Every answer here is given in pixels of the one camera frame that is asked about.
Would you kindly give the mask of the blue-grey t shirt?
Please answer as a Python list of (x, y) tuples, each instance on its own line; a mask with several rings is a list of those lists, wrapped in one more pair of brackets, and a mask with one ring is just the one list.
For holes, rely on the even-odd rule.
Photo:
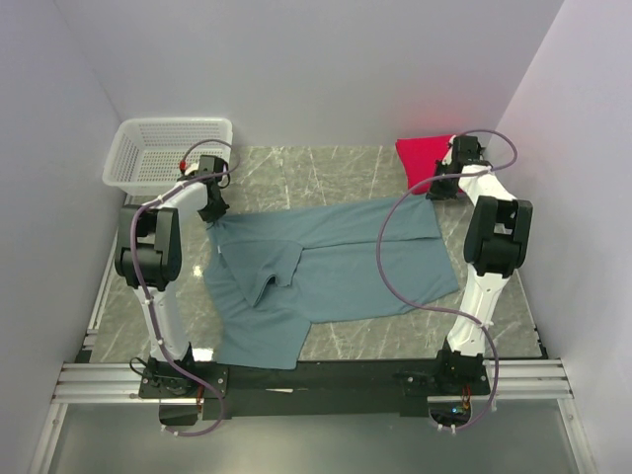
[(419, 304), (459, 288), (424, 198), (226, 214), (207, 235), (220, 363), (293, 369), (312, 325), (407, 312), (383, 276)]

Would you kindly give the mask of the black base crossbar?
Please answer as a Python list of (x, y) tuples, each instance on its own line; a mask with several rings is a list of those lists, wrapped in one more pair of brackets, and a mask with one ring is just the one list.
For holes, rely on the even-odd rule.
[(141, 400), (189, 402), (204, 419), (256, 416), (397, 414), (427, 417), (433, 397), (486, 396), (492, 377), (478, 361), (469, 374), (433, 359), (301, 361), (296, 368), (263, 369), (198, 362), (201, 387), (166, 362), (141, 376)]

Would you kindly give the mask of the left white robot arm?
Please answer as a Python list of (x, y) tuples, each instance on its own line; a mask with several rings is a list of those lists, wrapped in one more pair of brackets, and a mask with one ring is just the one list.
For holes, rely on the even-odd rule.
[(115, 270), (141, 304), (150, 335), (143, 377), (174, 396), (191, 394), (199, 381), (192, 345), (177, 303), (176, 280), (183, 264), (181, 221), (197, 215), (213, 222), (228, 210), (221, 196), (230, 181), (229, 163), (202, 154), (180, 163), (181, 177), (165, 193), (119, 213)]

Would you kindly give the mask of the white perforated plastic basket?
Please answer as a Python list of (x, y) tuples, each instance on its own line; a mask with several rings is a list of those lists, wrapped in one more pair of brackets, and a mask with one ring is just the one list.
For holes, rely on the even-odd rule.
[(179, 163), (189, 166), (201, 154), (230, 160), (225, 143), (233, 138), (227, 118), (132, 118), (118, 127), (108, 153), (102, 181), (131, 197), (168, 191), (181, 176)]

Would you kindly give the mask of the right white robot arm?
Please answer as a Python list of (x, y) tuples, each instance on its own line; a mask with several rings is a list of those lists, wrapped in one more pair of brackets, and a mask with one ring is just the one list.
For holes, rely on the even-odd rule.
[(463, 244), (467, 281), (460, 314), (439, 353), (441, 364), (433, 372), (436, 388), (454, 394), (482, 375), (484, 331), (509, 279), (525, 260), (533, 206), (506, 190), (472, 135), (449, 139), (434, 175), (427, 198), (448, 200), (463, 193), (474, 206)]

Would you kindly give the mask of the aluminium frame rail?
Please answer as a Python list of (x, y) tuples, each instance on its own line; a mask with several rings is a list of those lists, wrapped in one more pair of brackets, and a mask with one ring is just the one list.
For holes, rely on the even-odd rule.
[[(140, 376), (122, 363), (66, 363), (59, 373), (53, 404), (142, 403)], [(559, 359), (502, 360), (496, 399), (572, 399), (574, 393)]]

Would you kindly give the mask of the folded red t shirt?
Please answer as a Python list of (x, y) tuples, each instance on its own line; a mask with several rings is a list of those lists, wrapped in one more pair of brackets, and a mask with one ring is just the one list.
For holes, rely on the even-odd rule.
[(404, 167), (408, 189), (435, 174), (436, 163), (449, 152), (452, 135), (398, 139), (396, 151)]

